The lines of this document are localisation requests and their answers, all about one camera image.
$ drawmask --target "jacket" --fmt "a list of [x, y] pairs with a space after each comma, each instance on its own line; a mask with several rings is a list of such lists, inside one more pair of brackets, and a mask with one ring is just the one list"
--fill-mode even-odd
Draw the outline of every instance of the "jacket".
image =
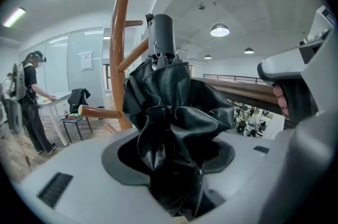
[[69, 112], [78, 113], [80, 105], [88, 105], [86, 99], [90, 96], [87, 89], [74, 89], [68, 98]]

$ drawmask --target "sneaker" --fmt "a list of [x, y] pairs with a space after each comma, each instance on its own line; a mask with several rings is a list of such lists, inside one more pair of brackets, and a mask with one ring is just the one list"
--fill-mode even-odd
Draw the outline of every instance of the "sneaker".
[[52, 154], [54, 152], [54, 150], [57, 148], [57, 145], [55, 143], [53, 143], [52, 145], [53, 145], [53, 147], [52, 147], [51, 151], [47, 154]]

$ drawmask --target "black t-shirt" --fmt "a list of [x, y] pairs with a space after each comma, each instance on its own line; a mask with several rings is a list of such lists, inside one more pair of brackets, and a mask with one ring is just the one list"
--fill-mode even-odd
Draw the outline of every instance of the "black t-shirt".
[[25, 86], [27, 88], [27, 92], [29, 96], [34, 99], [36, 97], [36, 93], [32, 90], [32, 85], [37, 84], [36, 80], [36, 70], [33, 66], [27, 66], [23, 69], [25, 73]]

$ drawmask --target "wooden floor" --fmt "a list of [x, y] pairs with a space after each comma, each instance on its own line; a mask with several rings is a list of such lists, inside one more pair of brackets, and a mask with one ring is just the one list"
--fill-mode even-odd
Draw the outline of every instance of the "wooden floor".
[[[41, 116], [41, 121], [47, 139], [51, 143], [56, 143], [58, 146], [51, 155], [47, 155], [46, 152], [38, 154], [33, 147], [30, 138], [25, 135], [24, 130], [22, 130], [19, 135], [15, 135], [9, 130], [7, 123], [4, 124], [4, 128], [0, 130], [0, 162], [7, 172], [9, 179], [14, 182], [22, 181], [31, 171], [35, 170], [48, 159], [54, 157], [61, 150], [67, 149], [72, 146], [72, 144], [81, 141], [75, 124], [66, 124], [69, 136], [72, 140], [72, 143], [69, 143], [63, 123], [59, 122], [60, 129], [68, 142], [68, 146], [65, 147], [59, 139], [50, 117]], [[89, 118], [89, 123], [93, 131], [92, 133], [89, 130], [87, 122], [79, 122], [79, 129], [83, 140], [111, 135], [105, 129], [106, 123], [110, 123], [116, 130], [120, 130], [118, 120], [116, 119], [99, 120]]]

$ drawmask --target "white table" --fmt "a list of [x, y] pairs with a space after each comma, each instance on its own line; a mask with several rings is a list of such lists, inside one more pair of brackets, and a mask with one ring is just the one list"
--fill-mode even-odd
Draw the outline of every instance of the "white table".
[[38, 101], [37, 101], [37, 104], [38, 104], [38, 108], [42, 109], [42, 108], [47, 108], [49, 110], [49, 116], [51, 117], [52, 119], [52, 122], [53, 122], [53, 125], [55, 127], [55, 130], [60, 138], [60, 140], [62, 141], [62, 143], [64, 144], [64, 146], [67, 146], [68, 143], [67, 141], [65, 140], [62, 132], [61, 132], [61, 129], [59, 127], [59, 124], [58, 124], [58, 121], [60, 121], [60, 116], [58, 114], [58, 111], [57, 111], [57, 107], [56, 105], [62, 101], [65, 101], [67, 100], [70, 95], [72, 94], [71, 91], [67, 91], [67, 92], [58, 92], [56, 94], [54, 94], [57, 99], [56, 101], [54, 102], [50, 102], [49, 100], [44, 102], [43, 100], [45, 99], [44, 97], [40, 96]]

